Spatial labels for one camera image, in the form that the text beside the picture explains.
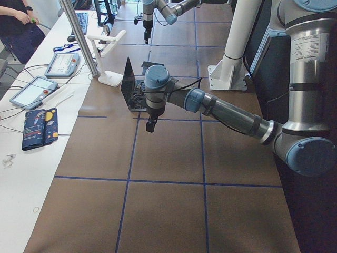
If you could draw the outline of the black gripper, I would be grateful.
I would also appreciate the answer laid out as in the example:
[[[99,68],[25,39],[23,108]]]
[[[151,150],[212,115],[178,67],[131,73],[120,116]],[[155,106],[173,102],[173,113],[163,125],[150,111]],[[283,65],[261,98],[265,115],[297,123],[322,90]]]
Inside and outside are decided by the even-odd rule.
[[[149,118],[146,123],[146,131],[153,132],[159,116],[161,116],[165,112],[165,107],[161,107],[158,109],[147,108],[146,111],[149,114]]]
[[[144,32],[144,41],[147,44],[147,40],[151,38],[151,31],[153,28],[153,15],[137,15],[134,18],[134,24],[137,25],[138,22],[143,22]]]

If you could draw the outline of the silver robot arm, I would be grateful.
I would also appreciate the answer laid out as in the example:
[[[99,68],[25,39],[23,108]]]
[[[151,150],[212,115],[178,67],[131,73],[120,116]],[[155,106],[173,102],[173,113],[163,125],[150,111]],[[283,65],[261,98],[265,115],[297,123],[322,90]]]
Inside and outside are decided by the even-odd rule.
[[[189,11],[192,8],[200,7],[201,4],[202,1],[186,0],[177,3],[173,7],[170,7],[168,3],[163,0],[142,1],[142,13],[135,16],[134,24],[137,25],[138,22],[143,23],[143,27],[145,29],[144,41],[145,44],[148,44],[151,38],[155,9],[158,9],[158,11],[162,14],[168,25],[172,25],[177,21],[178,16],[183,15],[185,12]]]
[[[260,116],[257,97],[245,83],[245,49],[261,1],[238,1],[228,26],[226,48],[217,65],[205,71],[209,86],[198,88],[178,78],[207,41],[222,37],[222,24],[212,21],[221,6],[212,2],[208,14],[196,24],[167,27],[155,34],[162,47],[155,50],[160,64],[145,73],[144,104],[150,117],[148,133],[134,164],[133,179],[193,181],[206,167],[207,182],[274,180],[275,154],[295,173],[320,176],[336,167],[336,145],[327,139],[323,120],[329,36],[336,23],[336,1],[273,1],[272,21],[291,37],[288,78],[289,118],[286,123]],[[169,108],[171,120],[163,122],[153,137],[157,119]]]

